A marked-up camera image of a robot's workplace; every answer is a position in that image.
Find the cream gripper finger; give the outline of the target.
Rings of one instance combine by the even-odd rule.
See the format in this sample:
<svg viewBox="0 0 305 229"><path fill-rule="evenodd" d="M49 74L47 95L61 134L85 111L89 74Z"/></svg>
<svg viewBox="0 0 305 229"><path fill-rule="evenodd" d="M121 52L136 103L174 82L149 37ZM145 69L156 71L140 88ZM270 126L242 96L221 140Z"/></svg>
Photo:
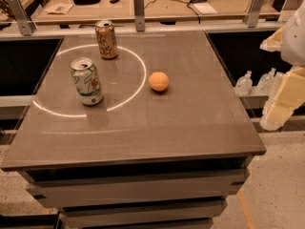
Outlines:
<svg viewBox="0 0 305 229"><path fill-rule="evenodd" d="M304 103L305 68L292 66L288 72L276 74L259 124L264 130L275 131Z"/></svg>
<svg viewBox="0 0 305 229"><path fill-rule="evenodd" d="M279 28L271 36L265 39L260 44L259 48L266 52L280 52L283 31L284 31L283 27Z"/></svg>

